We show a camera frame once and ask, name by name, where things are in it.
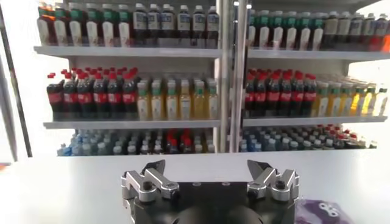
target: bottle label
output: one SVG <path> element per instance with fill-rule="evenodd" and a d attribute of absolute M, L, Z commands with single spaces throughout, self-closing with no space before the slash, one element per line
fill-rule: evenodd
<path fill-rule="evenodd" d="M 153 120 L 161 119 L 161 102 L 160 99 L 152 99 Z"/>
<path fill-rule="evenodd" d="M 140 99 L 137 102 L 138 107 L 138 116 L 140 117 L 140 120 L 145 121 L 147 120 L 147 102 L 144 99 Z"/>
<path fill-rule="evenodd" d="M 325 22 L 325 35 L 335 35 L 338 19 L 327 19 Z"/>
<path fill-rule="evenodd" d="M 208 113 L 210 119 L 217 119 L 218 117 L 218 98 L 212 97 L 208 100 Z"/>
<path fill-rule="evenodd" d="M 65 23 L 61 20 L 54 21 L 55 35 L 59 46 L 67 46 L 68 40 L 66 36 Z"/>
<path fill-rule="evenodd" d="M 205 30 L 206 16 L 203 14 L 194 14 L 193 16 L 193 31 Z"/>
<path fill-rule="evenodd" d="M 177 15 L 177 30 L 190 30 L 190 15 L 187 13 L 179 13 Z"/>
<path fill-rule="evenodd" d="M 146 30 L 146 13 L 134 12 L 133 25 L 136 30 Z"/>
<path fill-rule="evenodd" d="M 360 19 L 352 20 L 350 30 L 349 30 L 349 35 L 360 36 L 362 23 L 363 23 L 363 21 Z"/>
<path fill-rule="evenodd" d="M 130 47 L 130 27 L 128 23 L 119 24 L 119 36 L 121 37 L 121 46 Z"/>
<path fill-rule="evenodd" d="M 260 28 L 260 39 L 259 39 L 260 49 L 267 48 L 268 36 L 269 36 L 269 28 L 266 26 Z"/>
<path fill-rule="evenodd" d="M 190 106 L 191 106 L 191 102 L 189 99 L 180 100 L 180 112 L 182 114 L 182 120 L 190 119 Z"/>
<path fill-rule="evenodd" d="M 297 36 L 297 29 L 290 28 L 287 30 L 286 50 L 293 50 L 295 44 L 295 38 Z"/>
<path fill-rule="evenodd" d="M 340 19 L 339 26 L 337 29 L 337 35 L 348 35 L 350 25 L 350 19 Z"/>
<path fill-rule="evenodd" d="M 49 45 L 49 27 L 48 23 L 43 19 L 37 21 L 39 36 L 41 38 L 42 45 Z"/>
<path fill-rule="evenodd" d="M 59 103 L 62 101 L 62 93 L 48 93 L 50 103 Z"/>
<path fill-rule="evenodd" d="M 217 14 L 211 14 L 207 16 L 207 31 L 219 30 L 219 16 Z"/>
<path fill-rule="evenodd" d="M 161 29 L 158 17 L 159 17 L 159 13 L 158 12 L 149 12 L 147 14 L 147 28 L 149 30 L 159 30 L 159 29 Z"/>
<path fill-rule="evenodd" d="M 136 93 L 124 93 L 122 98 L 123 98 L 124 103 L 135 103 L 135 100 L 137 99 L 137 94 Z"/>
<path fill-rule="evenodd" d="M 168 119 L 175 120 L 177 118 L 177 99 L 168 99 L 166 101 L 166 109 L 168 112 Z"/>
<path fill-rule="evenodd" d="M 104 44 L 106 47 L 114 46 L 114 26 L 110 22 L 103 23 Z"/>
<path fill-rule="evenodd" d="M 94 93 L 93 100 L 95 103 L 107 103 L 108 96 L 106 93 Z"/>
<path fill-rule="evenodd" d="M 162 13 L 161 14 L 161 29 L 162 30 L 174 30 L 173 14 Z"/>
<path fill-rule="evenodd" d="M 72 34 L 72 40 L 73 45 L 77 47 L 82 46 L 82 37 L 81 37 L 81 25 L 77 21 L 71 21 L 69 23 L 69 26 L 71 28 L 71 34 Z"/>
<path fill-rule="evenodd" d="M 300 35 L 300 44 L 299 44 L 299 50 L 305 51 L 307 50 L 307 45 L 309 43 L 309 37 L 310 37 L 310 29 L 304 28 L 302 30 L 302 33 Z"/>
<path fill-rule="evenodd" d="M 313 36 L 313 51 L 318 51 L 319 47 L 321 45 L 322 41 L 322 35 L 324 34 L 324 30 L 321 28 L 317 28 L 314 31 L 314 36 Z"/>
<path fill-rule="evenodd" d="M 79 93 L 77 95 L 79 103 L 92 103 L 92 94 L 91 93 Z"/>
<path fill-rule="evenodd" d="M 77 93 L 64 93 L 63 101 L 65 103 L 77 103 Z"/>
<path fill-rule="evenodd" d="M 96 22 L 89 21 L 87 22 L 87 33 L 88 33 L 88 41 L 90 42 L 90 46 L 98 47 L 99 46 L 99 37 L 98 37 L 98 25 Z"/>

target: juice bottle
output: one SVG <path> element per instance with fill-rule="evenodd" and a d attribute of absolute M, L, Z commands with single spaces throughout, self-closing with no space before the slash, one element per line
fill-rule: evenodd
<path fill-rule="evenodd" d="M 168 82 L 168 96 L 166 98 L 166 110 L 168 120 L 176 120 L 179 113 L 176 95 L 176 83 Z"/>
<path fill-rule="evenodd" d="M 328 107 L 326 115 L 328 117 L 335 117 L 338 115 L 340 108 L 340 87 L 341 83 L 332 82 L 329 87 Z"/>
<path fill-rule="evenodd" d="M 367 88 L 366 98 L 363 104 L 363 115 L 372 116 L 376 100 L 377 95 L 375 93 L 375 86 L 369 86 Z"/>
<path fill-rule="evenodd" d="M 196 119 L 203 119 L 205 114 L 205 96 L 204 83 L 196 82 L 196 89 L 194 94 L 194 117 Z"/>
<path fill-rule="evenodd" d="M 352 87 L 353 83 L 346 82 L 341 85 L 340 108 L 338 116 L 349 116 L 352 106 Z"/>

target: plastic bottle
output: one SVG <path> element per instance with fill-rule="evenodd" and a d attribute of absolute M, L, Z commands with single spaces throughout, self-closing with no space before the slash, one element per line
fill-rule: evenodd
<path fill-rule="evenodd" d="M 133 12 L 133 27 L 134 39 L 136 45 L 145 45 L 147 38 L 147 21 L 148 17 L 145 11 L 145 6 L 141 3 L 135 4 L 135 11 Z"/>
<path fill-rule="evenodd" d="M 325 20 L 322 47 L 326 50 L 332 50 L 335 48 L 338 21 L 338 14 L 335 11 L 330 12 L 329 17 Z"/>

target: white shelf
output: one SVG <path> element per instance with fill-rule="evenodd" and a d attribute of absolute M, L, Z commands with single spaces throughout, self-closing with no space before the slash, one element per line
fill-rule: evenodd
<path fill-rule="evenodd" d="M 142 48 L 142 47 L 56 47 L 35 46 L 38 54 L 55 57 L 186 57 L 186 58 L 219 58 L 219 49 L 192 48 Z"/>
<path fill-rule="evenodd" d="M 387 116 L 368 117 L 287 117 L 287 118 L 258 118 L 244 119 L 244 127 L 258 126 L 288 126 L 288 125 L 317 125 L 317 124 L 341 124 L 341 123 L 363 123 L 363 122 L 384 122 Z"/>
<path fill-rule="evenodd" d="M 45 122 L 47 129 L 161 129 L 161 128 L 213 128 L 220 120 L 199 121 L 54 121 Z"/>
<path fill-rule="evenodd" d="M 248 58 L 280 59 L 340 59 L 340 60 L 382 60 L 390 59 L 390 53 L 348 52 L 348 51 L 274 51 L 249 49 Z"/>

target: white label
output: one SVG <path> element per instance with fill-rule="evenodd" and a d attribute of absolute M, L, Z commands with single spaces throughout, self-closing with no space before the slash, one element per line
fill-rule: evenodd
<path fill-rule="evenodd" d="M 269 28 L 264 26 L 260 29 L 260 37 L 259 37 L 259 47 L 260 49 L 267 48 L 268 44 L 268 36 L 269 36 Z"/>
<path fill-rule="evenodd" d="M 176 120 L 177 118 L 177 99 L 168 99 L 166 102 L 166 109 L 168 111 L 168 120 Z"/>
<path fill-rule="evenodd" d="M 351 109 L 351 106 L 352 106 L 352 98 L 348 97 L 344 102 L 340 116 L 349 116 L 349 111 Z"/>
<path fill-rule="evenodd" d="M 340 19 L 339 27 L 337 28 L 337 35 L 348 35 L 350 25 L 350 19 Z"/>
<path fill-rule="evenodd" d="M 88 33 L 88 41 L 90 42 L 90 46 L 98 47 L 99 46 L 99 37 L 98 37 L 98 25 L 96 22 L 89 21 L 87 22 L 87 33 Z"/>
<path fill-rule="evenodd" d="M 161 119 L 161 101 L 160 99 L 152 99 L 152 117 L 153 120 Z"/>
<path fill-rule="evenodd" d="M 206 16 L 203 14 L 193 15 L 193 31 L 204 31 L 205 30 Z"/>
<path fill-rule="evenodd" d="M 327 19 L 325 21 L 325 34 L 334 35 L 337 32 L 338 19 Z"/>
<path fill-rule="evenodd" d="M 318 51 L 319 47 L 321 45 L 322 41 L 322 35 L 324 34 L 324 30 L 321 28 L 317 28 L 314 31 L 314 36 L 313 36 L 313 51 Z"/>
<path fill-rule="evenodd" d="M 299 44 L 299 50 L 305 51 L 307 50 L 307 45 L 309 43 L 309 37 L 310 37 L 310 29 L 304 28 L 302 30 L 302 33 L 300 34 L 300 44 Z"/>
<path fill-rule="evenodd" d="M 39 36 L 42 45 L 49 45 L 49 27 L 48 23 L 43 19 L 37 20 Z"/>
<path fill-rule="evenodd" d="M 103 36 L 104 36 L 104 45 L 106 47 L 114 46 L 114 26 L 110 22 L 103 23 Z"/>
<path fill-rule="evenodd" d="M 69 23 L 69 26 L 71 28 L 73 45 L 77 46 L 77 47 L 81 47 L 82 46 L 82 37 L 81 37 L 80 23 L 77 21 L 71 21 Z"/>
<path fill-rule="evenodd" d="M 328 98 L 322 98 L 319 101 L 319 107 L 318 107 L 318 116 L 324 117 L 325 113 L 327 112 L 327 106 L 328 106 Z"/>
<path fill-rule="evenodd" d="M 147 120 L 147 102 L 144 99 L 138 100 L 136 103 L 138 107 L 138 116 L 140 117 L 141 121 Z"/>
<path fill-rule="evenodd" d="M 217 119 L 218 117 L 218 98 L 212 97 L 208 100 L 208 113 L 210 119 Z"/>
<path fill-rule="evenodd" d="M 67 46 L 68 39 L 66 36 L 65 23 L 61 20 L 54 21 L 55 35 L 57 36 L 57 42 L 59 46 Z"/>
<path fill-rule="evenodd" d="M 282 36 L 283 36 L 283 28 L 281 27 L 276 27 L 274 29 L 274 42 L 273 42 L 273 48 L 274 49 L 279 49 L 280 42 L 282 41 Z"/>
<path fill-rule="evenodd" d="M 130 28 L 128 23 L 119 24 L 119 36 L 121 37 L 121 46 L 130 47 Z"/>
<path fill-rule="evenodd" d="M 173 14 L 170 12 L 165 12 L 161 14 L 161 29 L 163 30 L 173 30 Z"/>
<path fill-rule="evenodd" d="M 190 119 L 190 108 L 191 108 L 190 99 L 180 100 L 180 112 L 182 114 L 182 120 Z"/>
<path fill-rule="evenodd" d="M 287 39 L 286 39 L 286 50 L 293 50 L 295 38 L 297 36 L 297 29 L 290 28 L 287 30 Z"/>
<path fill-rule="evenodd" d="M 217 14 L 211 14 L 207 16 L 207 31 L 218 31 L 219 29 L 219 16 Z"/>
<path fill-rule="evenodd" d="M 177 15 L 177 30 L 190 30 L 190 15 L 179 13 Z"/>
<path fill-rule="evenodd" d="M 133 25 L 136 30 L 146 30 L 146 13 L 134 12 Z"/>
<path fill-rule="evenodd" d="M 337 116 L 340 108 L 340 97 L 336 97 L 333 99 L 333 105 L 331 106 L 331 114 L 330 116 L 335 117 Z"/>
<path fill-rule="evenodd" d="M 360 20 L 360 19 L 352 20 L 351 21 L 351 27 L 350 27 L 350 30 L 349 30 L 349 35 L 360 36 L 362 23 L 363 23 L 363 21 Z"/>

